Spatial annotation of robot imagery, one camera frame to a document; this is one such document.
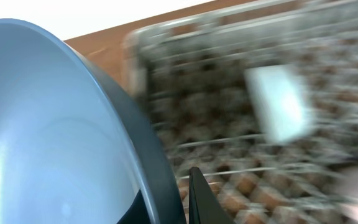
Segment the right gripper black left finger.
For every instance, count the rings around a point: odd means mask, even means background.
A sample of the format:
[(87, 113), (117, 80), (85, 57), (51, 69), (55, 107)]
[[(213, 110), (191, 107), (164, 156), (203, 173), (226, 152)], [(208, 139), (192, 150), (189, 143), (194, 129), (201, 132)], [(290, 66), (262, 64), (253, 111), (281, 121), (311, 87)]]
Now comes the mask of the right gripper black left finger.
[(150, 224), (149, 214), (141, 191), (138, 191), (133, 203), (117, 224)]

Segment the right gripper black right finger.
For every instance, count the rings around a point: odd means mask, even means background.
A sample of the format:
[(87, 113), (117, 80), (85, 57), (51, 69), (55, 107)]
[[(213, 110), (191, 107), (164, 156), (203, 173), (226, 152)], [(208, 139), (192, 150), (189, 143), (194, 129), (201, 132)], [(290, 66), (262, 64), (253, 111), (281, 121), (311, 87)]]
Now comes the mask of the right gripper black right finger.
[(198, 167), (190, 169), (189, 224), (234, 224)]

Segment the blue plate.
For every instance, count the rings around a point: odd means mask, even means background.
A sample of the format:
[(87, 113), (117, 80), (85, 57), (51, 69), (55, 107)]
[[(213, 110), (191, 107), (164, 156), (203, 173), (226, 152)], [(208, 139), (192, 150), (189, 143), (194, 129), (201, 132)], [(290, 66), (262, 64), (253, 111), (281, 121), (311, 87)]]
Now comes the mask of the blue plate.
[(0, 19), (0, 223), (185, 223), (162, 145), (136, 102), (45, 29)]

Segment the light blue rice bowl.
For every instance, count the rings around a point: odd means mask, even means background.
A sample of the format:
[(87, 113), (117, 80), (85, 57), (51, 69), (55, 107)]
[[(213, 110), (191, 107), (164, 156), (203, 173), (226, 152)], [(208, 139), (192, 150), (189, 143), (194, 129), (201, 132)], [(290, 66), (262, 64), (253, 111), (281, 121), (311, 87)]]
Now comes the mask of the light blue rice bowl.
[(310, 91), (293, 65), (251, 68), (244, 78), (267, 142), (284, 145), (313, 132), (316, 114)]

